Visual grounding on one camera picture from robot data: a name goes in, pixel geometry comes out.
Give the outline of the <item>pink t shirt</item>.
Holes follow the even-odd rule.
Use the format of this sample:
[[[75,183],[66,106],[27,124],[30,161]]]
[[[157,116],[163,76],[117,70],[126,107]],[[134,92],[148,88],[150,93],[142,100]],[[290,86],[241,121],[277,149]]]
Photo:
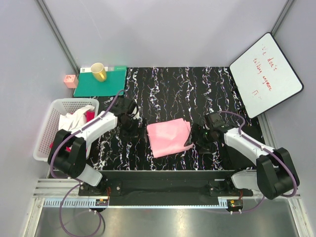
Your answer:
[[[147,133],[154,158],[187,151],[193,144],[185,145],[191,132],[191,124],[183,118],[149,124]]]

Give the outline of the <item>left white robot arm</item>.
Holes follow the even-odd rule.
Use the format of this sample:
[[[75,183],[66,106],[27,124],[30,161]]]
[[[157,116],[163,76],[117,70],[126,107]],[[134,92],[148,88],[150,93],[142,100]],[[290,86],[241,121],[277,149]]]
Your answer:
[[[107,110],[74,131],[60,129],[52,142],[47,163],[52,169],[64,173],[89,186],[97,196],[107,188],[106,176],[87,164],[87,148],[101,135],[119,127],[119,135],[126,139],[146,139],[147,121],[139,116],[136,102],[117,98]]]

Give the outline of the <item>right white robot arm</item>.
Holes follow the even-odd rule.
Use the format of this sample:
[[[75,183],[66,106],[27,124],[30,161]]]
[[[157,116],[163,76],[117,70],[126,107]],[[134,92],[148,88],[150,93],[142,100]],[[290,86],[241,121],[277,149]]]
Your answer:
[[[300,180],[289,151],[267,146],[247,135],[242,130],[245,119],[236,126],[223,121],[221,114],[222,111],[206,114],[204,125],[194,123],[185,146],[195,145],[202,153],[208,153],[213,143],[220,142],[229,159],[246,159],[255,167],[231,168],[233,173],[225,180],[225,192],[235,196],[243,189],[254,190],[270,200],[295,196]]]

